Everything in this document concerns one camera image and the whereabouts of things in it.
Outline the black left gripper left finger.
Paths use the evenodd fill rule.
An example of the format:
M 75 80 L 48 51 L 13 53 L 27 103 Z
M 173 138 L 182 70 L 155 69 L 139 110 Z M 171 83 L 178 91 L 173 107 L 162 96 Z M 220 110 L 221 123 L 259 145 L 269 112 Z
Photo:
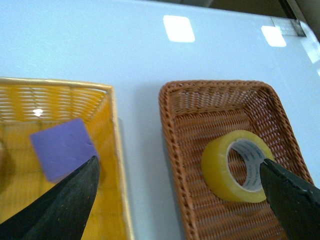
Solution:
M 93 207 L 100 162 L 93 156 L 0 225 L 2 240 L 80 240 Z

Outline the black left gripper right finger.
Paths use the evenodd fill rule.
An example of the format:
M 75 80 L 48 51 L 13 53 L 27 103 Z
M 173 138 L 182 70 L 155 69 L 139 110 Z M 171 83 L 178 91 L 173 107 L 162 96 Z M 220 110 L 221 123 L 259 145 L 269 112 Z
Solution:
M 290 240 L 320 238 L 320 189 L 266 158 L 260 164 L 263 190 Z

